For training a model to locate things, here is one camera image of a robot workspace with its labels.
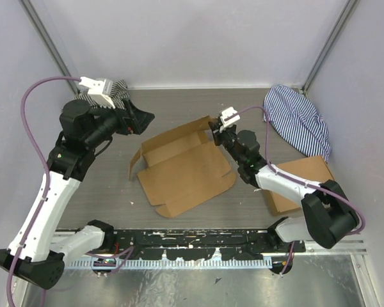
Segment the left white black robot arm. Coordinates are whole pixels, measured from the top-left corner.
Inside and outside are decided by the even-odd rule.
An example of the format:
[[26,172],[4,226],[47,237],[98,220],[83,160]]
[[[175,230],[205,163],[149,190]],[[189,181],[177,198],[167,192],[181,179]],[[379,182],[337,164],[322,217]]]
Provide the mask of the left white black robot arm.
[[72,195],[114,134],[142,134],[154,114],[138,109],[129,99],[123,108],[91,105],[83,99],[66,103],[59,117],[61,132],[45,160],[40,192],[16,238],[0,249],[0,267],[20,279],[49,290],[66,265],[91,251],[107,254],[116,247],[114,228],[93,220],[64,241],[51,239]]

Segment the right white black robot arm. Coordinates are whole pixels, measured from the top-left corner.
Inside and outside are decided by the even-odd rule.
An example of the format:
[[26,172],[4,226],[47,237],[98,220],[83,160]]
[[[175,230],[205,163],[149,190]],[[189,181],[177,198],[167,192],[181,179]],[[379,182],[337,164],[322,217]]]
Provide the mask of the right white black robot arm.
[[301,240],[313,240],[330,249],[363,225],[363,219],[336,181],[308,181],[270,164],[260,154],[253,131],[237,131],[235,125],[227,127],[219,118],[211,120],[209,128],[215,145],[223,146],[238,165],[237,172],[243,182],[277,193],[302,209],[303,216],[283,217],[268,228],[273,251],[283,252],[291,242]]

